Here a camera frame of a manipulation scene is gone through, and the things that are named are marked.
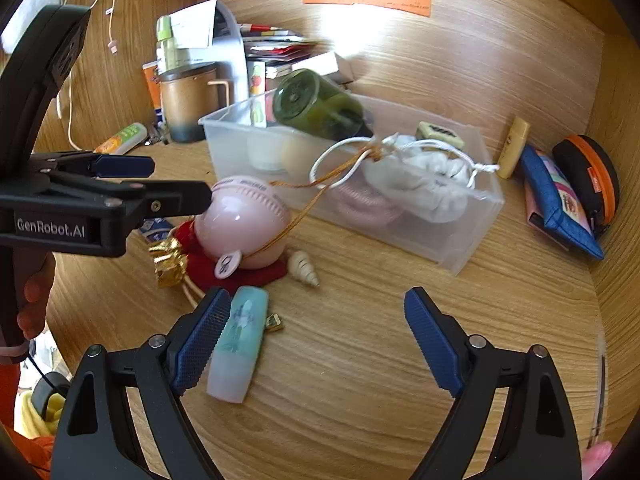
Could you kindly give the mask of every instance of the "tube of cream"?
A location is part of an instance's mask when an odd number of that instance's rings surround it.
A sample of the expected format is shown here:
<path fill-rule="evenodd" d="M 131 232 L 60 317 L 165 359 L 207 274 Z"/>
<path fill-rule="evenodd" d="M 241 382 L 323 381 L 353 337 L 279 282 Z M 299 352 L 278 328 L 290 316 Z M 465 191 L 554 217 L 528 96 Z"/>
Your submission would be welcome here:
<path fill-rule="evenodd" d="M 120 130 L 117 134 L 105 140 L 98 146 L 94 153 L 109 153 L 111 155 L 124 155 L 133 150 L 146 139 L 147 131 L 144 124 L 133 123 Z"/>
<path fill-rule="evenodd" d="M 211 356 L 207 393 L 226 402 L 242 403 L 260 353 L 267 318 L 268 293 L 241 286 L 231 302 L 229 321 Z"/>

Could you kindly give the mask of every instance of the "white charging cable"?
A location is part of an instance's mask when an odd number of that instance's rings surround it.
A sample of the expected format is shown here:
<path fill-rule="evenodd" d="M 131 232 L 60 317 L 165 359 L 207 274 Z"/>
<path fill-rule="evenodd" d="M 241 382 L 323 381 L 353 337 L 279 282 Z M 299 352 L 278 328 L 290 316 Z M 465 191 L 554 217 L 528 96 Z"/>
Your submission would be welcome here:
<path fill-rule="evenodd" d="M 93 9 L 96 4 L 98 3 L 99 0 L 94 0 L 94 2 L 91 4 L 91 9 Z M 113 47 L 112 44 L 114 44 L 113 38 L 111 37 L 111 20 L 113 18 L 113 6 L 115 6 L 115 0 L 113 0 L 113 5 L 111 6 L 111 13 L 109 16 L 109 38 L 110 38 L 110 48 L 111 51 L 115 54 L 115 52 L 113 51 Z M 68 125 L 66 128 L 66 138 L 69 142 L 69 145 L 71 145 L 71 147 L 75 150 L 77 150 L 78 152 L 82 151 L 82 148 L 80 148 L 80 146 L 78 146 L 72 136 L 71 136 L 71 124 L 72 124 L 72 118 L 73 118 L 73 109 L 74 109 L 74 105 L 73 105 L 73 100 L 72 100 L 72 83 L 73 83 L 73 73 L 74 70 L 71 69 L 69 71 L 69 76 L 68 76 L 68 84 L 69 84 L 69 120 L 68 120 Z M 56 95 L 56 113 L 58 114 L 58 118 L 62 121 L 62 104 L 60 102 L 60 92 L 58 92 L 58 95 Z"/>
<path fill-rule="evenodd" d="M 118 42 L 113 39 L 113 34 L 111 32 L 111 28 L 113 27 L 113 13 L 116 9 L 116 0 L 111 0 L 111 8 L 107 9 L 105 14 L 109 16 L 109 50 L 111 50 L 112 54 L 116 54 L 118 52 Z"/>
<path fill-rule="evenodd" d="M 436 139 L 422 139 L 415 140 L 414 142 L 408 142 L 407 144 L 403 144 L 402 146 L 396 146 L 396 140 L 398 139 L 398 133 L 393 134 L 392 136 L 386 137 L 382 140 L 382 146 L 388 150 L 389 153 L 398 152 L 400 155 L 400 159 L 402 160 L 402 152 L 405 150 L 410 150 L 411 148 L 422 148 L 425 146 L 429 146 L 431 148 L 437 148 L 439 150 L 443 150 L 444 152 L 451 152 L 455 154 L 458 158 L 460 158 L 468 167 L 472 170 L 471 177 L 469 178 L 467 187 L 473 187 L 476 183 L 476 176 L 478 176 L 479 171 L 484 171 L 487 173 L 493 173 L 500 169 L 500 166 L 497 164 L 478 164 L 474 162 L 474 160 L 468 156 L 466 153 L 461 152 L 460 150 L 454 148 L 450 144 L 443 142 L 442 140 Z M 370 137 L 350 137 L 349 139 L 341 140 L 340 142 L 336 142 L 332 146 L 330 146 L 322 155 L 318 157 L 318 160 L 315 161 L 311 170 L 309 171 L 309 182 L 314 182 L 316 180 L 316 174 L 318 173 L 318 167 L 322 164 L 322 161 L 327 158 L 327 156 L 333 151 L 337 150 L 341 146 L 345 146 L 346 144 L 353 144 L 355 142 L 366 142 L 367 144 L 372 143 L 372 139 Z M 372 150 L 366 150 L 359 156 L 358 160 L 354 163 L 351 169 L 347 172 L 347 174 L 342 177 L 337 182 L 333 184 L 329 184 L 329 189 L 333 189 L 335 187 L 341 186 L 347 180 L 349 180 L 353 174 L 358 170 L 363 161 L 367 158 L 369 153 Z M 318 189 L 322 189 L 325 187 L 325 184 L 318 184 L 316 186 Z"/>

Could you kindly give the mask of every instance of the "human hand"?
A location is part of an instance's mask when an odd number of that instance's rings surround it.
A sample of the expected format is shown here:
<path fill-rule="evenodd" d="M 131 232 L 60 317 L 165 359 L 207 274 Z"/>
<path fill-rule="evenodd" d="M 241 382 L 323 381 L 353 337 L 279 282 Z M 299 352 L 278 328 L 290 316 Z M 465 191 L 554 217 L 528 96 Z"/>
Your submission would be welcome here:
<path fill-rule="evenodd" d="M 24 284 L 24 297 L 27 304 L 18 313 L 18 327 L 25 339 L 34 339 L 44 330 L 47 315 L 49 293 L 56 275 L 56 259 L 47 254 L 39 272 L 31 276 Z"/>
<path fill-rule="evenodd" d="M 589 448 L 582 456 L 582 480 L 590 480 L 613 452 L 613 444 L 604 441 Z"/>

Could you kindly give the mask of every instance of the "clear plastic storage box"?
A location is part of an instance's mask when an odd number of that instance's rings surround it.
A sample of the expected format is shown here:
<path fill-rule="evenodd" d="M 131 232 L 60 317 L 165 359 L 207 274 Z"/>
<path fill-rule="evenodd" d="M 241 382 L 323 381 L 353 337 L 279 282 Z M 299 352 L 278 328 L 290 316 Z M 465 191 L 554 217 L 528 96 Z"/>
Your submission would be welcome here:
<path fill-rule="evenodd" d="M 384 139 L 399 132 L 414 136 L 418 123 L 427 121 L 457 133 L 465 142 L 464 151 L 481 164 L 490 164 L 482 135 L 472 126 L 459 124 L 423 110 L 370 97 L 353 95 L 363 105 L 365 122 L 376 138 Z M 332 145 L 332 141 L 311 136 L 281 126 L 271 113 L 273 91 L 223 108 L 201 118 L 216 176 L 251 175 L 267 182 L 283 180 L 292 184 L 307 184 L 313 163 Z M 327 173 L 348 160 L 358 147 L 354 145 L 334 150 L 322 162 L 318 175 Z M 414 178 L 423 178 L 436 189 L 444 215 L 437 207 L 426 210 L 433 202 L 430 191 L 418 188 L 417 194 L 405 193 L 404 202 L 395 196 L 380 193 L 369 174 L 372 165 L 390 164 L 366 160 L 344 186 L 328 190 L 313 207 L 310 215 L 361 232 L 409 252 L 439 263 L 457 274 L 466 264 L 482 238 L 495 221 L 504 198 L 498 178 L 493 173 L 479 173 L 475 189 L 459 184 L 446 176 L 413 166 Z M 383 166 L 374 168 L 378 174 Z M 318 192 L 315 187 L 277 188 L 277 193 L 293 209 L 302 209 Z M 455 211 L 447 210 L 447 201 Z"/>

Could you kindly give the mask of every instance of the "red cloth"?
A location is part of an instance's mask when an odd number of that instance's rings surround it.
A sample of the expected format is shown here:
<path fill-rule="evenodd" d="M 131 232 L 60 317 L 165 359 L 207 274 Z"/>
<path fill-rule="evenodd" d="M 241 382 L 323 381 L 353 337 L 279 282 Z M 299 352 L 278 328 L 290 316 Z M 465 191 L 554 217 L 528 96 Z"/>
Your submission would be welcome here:
<path fill-rule="evenodd" d="M 20 382 L 20 365 L 0 365 L 0 423 L 14 426 L 14 403 Z"/>
<path fill-rule="evenodd" d="M 188 276 L 204 291 L 217 285 L 226 289 L 233 296 L 243 285 L 263 286 L 279 280 L 288 272 L 287 264 L 278 259 L 263 269 L 238 269 L 228 278 L 219 280 L 214 275 L 216 263 L 204 253 L 193 230 L 193 220 L 180 225 L 174 231 L 174 237 L 180 242 L 184 253 L 187 254 Z"/>

